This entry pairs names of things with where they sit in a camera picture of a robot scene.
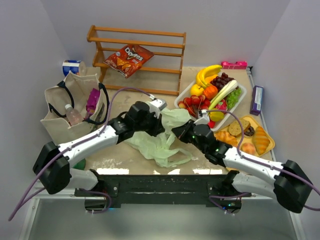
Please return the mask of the light green plastic bag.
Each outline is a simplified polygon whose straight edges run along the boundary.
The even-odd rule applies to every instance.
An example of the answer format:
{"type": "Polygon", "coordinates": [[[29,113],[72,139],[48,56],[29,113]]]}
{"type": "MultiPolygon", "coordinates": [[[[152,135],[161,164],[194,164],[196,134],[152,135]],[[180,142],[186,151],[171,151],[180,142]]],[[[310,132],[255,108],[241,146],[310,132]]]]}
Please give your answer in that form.
{"type": "Polygon", "coordinates": [[[183,148],[171,148],[177,139],[172,129],[181,127],[191,120],[188,111],[182,108],[164,108],[161,114],[164,132],[157,136],[136,132],[125,143],[138,150],[145,159],[154,160],[162,168],[176,167],[189,162],[192,159],[191,152],[183,148]]]}

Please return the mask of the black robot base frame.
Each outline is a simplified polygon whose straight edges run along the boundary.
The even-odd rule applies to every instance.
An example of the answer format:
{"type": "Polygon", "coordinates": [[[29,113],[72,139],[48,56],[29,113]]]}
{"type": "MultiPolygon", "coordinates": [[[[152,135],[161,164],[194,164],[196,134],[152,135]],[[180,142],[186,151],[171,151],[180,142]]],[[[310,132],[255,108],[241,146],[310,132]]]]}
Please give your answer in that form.
{"type": "Polygon", "coordinates": [[[236,214],[242,207],[240,192],[232,186],[236,171],[228,174],[99,175],[92,190],[76,189],[85,197],[85,209],[99,211],[124,204],[221,206],[236,214]]]}

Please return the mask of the small orange pumpkin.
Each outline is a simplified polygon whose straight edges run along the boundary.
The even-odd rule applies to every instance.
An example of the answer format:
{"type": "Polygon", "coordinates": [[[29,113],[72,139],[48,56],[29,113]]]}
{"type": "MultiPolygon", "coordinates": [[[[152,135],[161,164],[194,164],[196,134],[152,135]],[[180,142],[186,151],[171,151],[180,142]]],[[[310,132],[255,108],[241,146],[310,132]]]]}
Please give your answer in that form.
{"type": "Polygon", "coordinates": [[[218,92],[219,90],[217,89],[216,86],[210,85],[204,89],[203,95],[205,96],[206,99],[211,101],[218,94],[218,92]]]}

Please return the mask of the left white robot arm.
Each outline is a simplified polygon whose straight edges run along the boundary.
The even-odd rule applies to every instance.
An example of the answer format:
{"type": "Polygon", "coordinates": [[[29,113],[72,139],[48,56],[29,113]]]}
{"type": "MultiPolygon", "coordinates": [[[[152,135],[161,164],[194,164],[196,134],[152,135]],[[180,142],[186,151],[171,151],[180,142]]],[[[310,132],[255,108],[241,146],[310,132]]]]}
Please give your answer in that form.
{"type": "Polygon", "coordinates": [[[127,112],[109,120],[106,125],[76,140],[56,145],[45,144],[33,166],[33,172],[45,190],[56,194],[65,188],[91,190],[98,184],[98,175],[74,166],[101,149],[115,146],[136,132],[155,137],[165,131],[161,111],[165,100],[137,101],[127,112]]]}

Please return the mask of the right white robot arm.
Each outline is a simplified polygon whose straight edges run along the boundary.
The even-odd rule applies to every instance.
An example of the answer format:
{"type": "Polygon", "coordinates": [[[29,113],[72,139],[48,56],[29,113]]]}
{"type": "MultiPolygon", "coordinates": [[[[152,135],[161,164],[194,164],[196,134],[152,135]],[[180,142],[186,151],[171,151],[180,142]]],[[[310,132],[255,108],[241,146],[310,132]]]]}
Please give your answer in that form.
{"type": "Polygon", "coordinates": [[[276,199],[285,209],[301,213],[312,191],[312,182],[294,161],[268,161],[219,141],[206,124],[189,120],[172,129],[183,143],[194,145],[212,164],[237,169],[231,179],[240,194],[255,193],[276,199]]]}

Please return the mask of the red cherries pile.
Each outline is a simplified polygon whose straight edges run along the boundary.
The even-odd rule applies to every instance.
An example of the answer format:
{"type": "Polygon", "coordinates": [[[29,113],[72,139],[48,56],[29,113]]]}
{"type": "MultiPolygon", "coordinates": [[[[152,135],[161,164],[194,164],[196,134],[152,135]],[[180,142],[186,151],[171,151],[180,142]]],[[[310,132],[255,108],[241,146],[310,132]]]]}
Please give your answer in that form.
{"type": "Polygon", "coordinates": [[[177,103],[178,108],[186,109],[188,113],[194,117],[198,117],[198,113],[202,110],[208,110],[211,102],[205,97],[205,95],[192,95],[190,97],[185,97],[183,100],[177,103]]]}

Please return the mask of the green celery stalk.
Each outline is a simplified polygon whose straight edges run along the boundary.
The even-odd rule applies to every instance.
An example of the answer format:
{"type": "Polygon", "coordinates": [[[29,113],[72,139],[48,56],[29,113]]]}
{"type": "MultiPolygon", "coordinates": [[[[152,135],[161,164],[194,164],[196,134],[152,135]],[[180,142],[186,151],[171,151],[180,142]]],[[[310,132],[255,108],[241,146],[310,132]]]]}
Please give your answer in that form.
{"type": "Polygon", "coordinates": [[[225,98],[228,94],[230,94],[233,90],[238,87],[238,82],[236,80],[232,80],[228,82],[219,92],[218,94],[210,101],[209,110],[212,110],[223,98],[225,98]]]}

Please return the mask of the beige canvas tote bag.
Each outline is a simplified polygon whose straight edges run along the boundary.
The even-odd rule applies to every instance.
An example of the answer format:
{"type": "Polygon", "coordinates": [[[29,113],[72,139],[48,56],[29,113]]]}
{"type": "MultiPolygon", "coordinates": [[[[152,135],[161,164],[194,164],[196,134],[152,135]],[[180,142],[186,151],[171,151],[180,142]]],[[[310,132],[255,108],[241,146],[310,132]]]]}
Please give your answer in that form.
{"type": "Polygon", "coordinates": [[[106,122],[110,100],[99,76],[100,71],[84,76],[69,72],[45,90],[48,113],[40,122],[55,144],[83,137],[106,122]]]}

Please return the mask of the purple snack bag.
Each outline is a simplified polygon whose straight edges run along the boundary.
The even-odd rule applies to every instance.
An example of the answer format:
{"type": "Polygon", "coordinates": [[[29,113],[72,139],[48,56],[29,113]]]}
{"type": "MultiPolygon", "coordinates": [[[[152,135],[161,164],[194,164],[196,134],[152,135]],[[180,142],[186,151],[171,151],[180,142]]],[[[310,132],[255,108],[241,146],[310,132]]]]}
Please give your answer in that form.
{"type": "Polygon", "coordinates": [[[93,115],[100,98],[100,91],[93,88],[89,94],[85,109],[89,115],[93,115]]]}

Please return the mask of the clear plastic water bottle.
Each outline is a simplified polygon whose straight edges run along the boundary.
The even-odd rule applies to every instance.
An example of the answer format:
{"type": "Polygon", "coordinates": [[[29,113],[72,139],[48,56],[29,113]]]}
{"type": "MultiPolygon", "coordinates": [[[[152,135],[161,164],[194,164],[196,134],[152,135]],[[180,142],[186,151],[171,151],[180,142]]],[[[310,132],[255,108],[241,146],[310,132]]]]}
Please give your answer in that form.
{"type": "Polygon", "coordinates": [[[71,126],[75,126],[83,122],[84,118],[79,113],[79,111],[74,109],[70,104],[66,104],[64,107],[66,110],[66,118],[68,119],[68,122],[71,126]]]}

